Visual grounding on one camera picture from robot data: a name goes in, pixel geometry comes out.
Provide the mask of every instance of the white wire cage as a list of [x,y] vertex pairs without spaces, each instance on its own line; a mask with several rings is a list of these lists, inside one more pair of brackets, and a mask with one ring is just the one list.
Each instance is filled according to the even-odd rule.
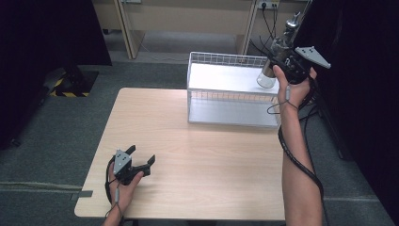
[[278,127],[278,84],[265,89],[256,82],[266,60],[262,56],[191,53],[188,121]]

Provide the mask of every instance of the black curtain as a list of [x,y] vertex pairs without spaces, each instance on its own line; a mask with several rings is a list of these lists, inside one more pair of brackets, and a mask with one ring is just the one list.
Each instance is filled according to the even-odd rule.
[[361,172],[399,224],[399,2],[313,0],[295,45],[331,62],[316,68],[327,110]]
[[111,65],[90,0],[2,0],[0,37],[0,148],[21,129],[48,72]]

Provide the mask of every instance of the cable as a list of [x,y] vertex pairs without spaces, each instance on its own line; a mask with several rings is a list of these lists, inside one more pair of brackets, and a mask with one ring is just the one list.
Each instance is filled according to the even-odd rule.
[[[108,182],[109,168],[110,168],[112,162],[114,162],[114,161],[115,161],[115,155],[108,162],[108,165],[106,167],[106,176],[105,176],[105,192],[106,192],[106,196],[107,196],[107,198],[108,198],[108,200],[110,202],[111,202],[111,193],[110,193],[109,185],[111,183],[113,183],[114,181],[118,181],[117,178],[115,178],[114,180]],[[118,210],[120,211],[120,224],[119,225],[123,225],[124,224],[124,217],[123,217],[123,214],[122,214],[122,212],[120,210],[120,205],[119,205],[119,201],[120,201],[120,181],[118,181],[118,185],[117,185],[117,189],[115,191],[115,198],[114,199],[115,199],[115,204],[111,207],[110,210],[108,210],[108,212],[105,213],[105,218],[107,218],[108,214],[115,208],[115,206],[117,206]]]
[[306,13],[308,12],[308,6],[310,5],[309,3],[312,3],[312,0],[308,0],[308,3],[306,4],[305,9],[303,9],[303,16],[302,16],[301,21],[303,21],[303,19],[306,16]]
[[315,116],[315,115],[317,115],[317,114],[318,114],[318,112],[311,113],[311,114],[308,115],[308,116],[305,116],[305,117],[303,117],[303,118],[300,118],[299,121],[304,121],[304,120],[310,119],[312,116]]
[[289,102],[288,100],[285,100],[285,102],[282,102],[282,103],[278,103],[278,104],[269,106],[269,107],[267,108],[267,110],[266,110],[267,114],[269,114],[269,115],[279,115],[279,114],[280,114],[279,112],[270,112],[269,110],[270,110],[272,107],[275,107],[275,106],[278,106],[278,105],[283,105],[283,104],[291,105],[291,106],[293,106],[296,110],[298,110],[298,108],[297,108],[295,105],[293,105],[293,104],[292,104],[291,102]]
[[273,29],[272,32],[274,32],[274,37],[276,38],[277,34],[276,34],[276,22],[277,22],[277,17],[279,14],[279,10],[276,8],[276,5],[273,4]]
[[255,45],[255,43],[253,43],[252,40],[249,40],[249,43],[250,43],[253,47],[255,47],[259,52],[261,52],[261,53],[264,54],[265,56],[268,56],[268,54],[267,54],[266,52],[264,52],[263,50],[261,50],[260,48],[258,48],[258,47]]
[[262,15],[263,15],[264,21],[266,22],[267,30],[269,31],[269,34],[273,40],[275,37],[273,37],[273,32],[270,30],[269,23],[267,22],[266,17],[264,16],[264,8],[262,10]]
[[[308,127],[308,120],[309,120],[310,114],[312,113],[312,111],[313,111],[316,107],[317,107],[317,105],[315,105],[315,106],[309,111],[308,116],[307,116],[306,119],[305,119],[305,124],[304,124],[304,128],[303,128],[303,134],[304,134],[304,137],[305,137],[305,144],[306,144],[306,148],[307,148],[307,150],[308,150],[308,156],[309,156],[309,159],[310,159],[310,161],[311,161],[311,166],[313,167],[314,175],[316,175],[316,171],[315,171],[313,159],[312,159],[312,157],[311,157],[311,148],[310,148],[309,142],[308,142],[307,127]],[[325,204],[325,201],[324,201],[324,195],[323,195],[321,198],[322,198],[321,202],[322,202],[323,210],[324,210],[324,213],[325,213],[326,223],[327,223],[327,225],[329,225],[329,217],[328,217],[328,212],[327,212],[327,209],[326,209],[326,204]]]
[[261,36],[259,36],[259,41],[261,42],[261,44],[262,44],[262,46],[263,46],[263,48],[262,48],[262,50],[263,49],[266,49],[267,50],[267,52],[269,53],[269,55],[271,54],[271,52],[270,52],[270,50],[266,47],[266,44],[269,42],[269,40],[270,40],[270,36],[269,36],[269,39],[267,39],[267,41],[266,41],[266,43],[263,43],[263,41],[262,41],[262,37]]
[[267,45],[267,43],[269,42],[270,38],[272,38],[271,36],[269,36],[269,38],[267,38],[266,42],[264,43],[265,45]]
[[324,189],[323,185],[320,182],[320,180],[316,177],[316,175],[311,172],[308,168],[306,168],[302,163],[300,163],[291,153],[291,151],[288,149],[287,144],[285,143],[284,137],[282,136],[282,130],[281,127],[279,128],[279,142],[281,144],[282,149],[284,152],[287,154],[287,156],[290,158],[290,160],[296,165],[301,171],[303,171],[306,175],[308,175],[319,187],[320,190],[320,195],[323,199],[324,197]]

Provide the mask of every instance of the wooden table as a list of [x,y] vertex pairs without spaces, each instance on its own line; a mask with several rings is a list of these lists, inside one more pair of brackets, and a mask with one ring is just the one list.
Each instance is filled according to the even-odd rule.
[[153,155],[127,218],[284,219],[283,152],[275,129],[187,122],[187,91],[121,89],[75,214],[103,218],[110,208],[105,168],[117,148],[136,145],[133,165]]

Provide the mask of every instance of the glass bottle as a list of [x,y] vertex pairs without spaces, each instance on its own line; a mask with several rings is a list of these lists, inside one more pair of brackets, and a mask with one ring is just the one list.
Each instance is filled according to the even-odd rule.
[[[276,37],[270,46],[270,55],[281,61],[290,55],[291,49],[293,48],[293,40],[296,30],[299,28],[298,16],[300,12],[297,12],[291,20],[285,22],[285,30],[281,37]],[[261,87],[270,89],[273,88],[276,83],[276,76],[273,73],[273,65],[270,64],[270,60],[267,59],[264,63],[261,73],[259,73],[257,82]]]

